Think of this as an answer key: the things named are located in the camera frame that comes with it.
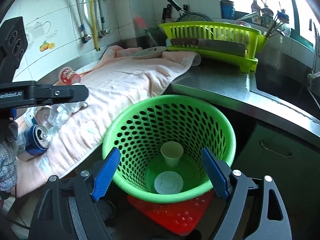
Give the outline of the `grey gloved hand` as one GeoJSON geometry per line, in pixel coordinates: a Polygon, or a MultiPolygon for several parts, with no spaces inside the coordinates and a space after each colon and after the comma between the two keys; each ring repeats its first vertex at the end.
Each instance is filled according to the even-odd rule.
{"type": "Polygon", "coordinates": [[[1,120],[1,191],[9,192],[17,183],[18,126],[14,120],[1,120]]]}

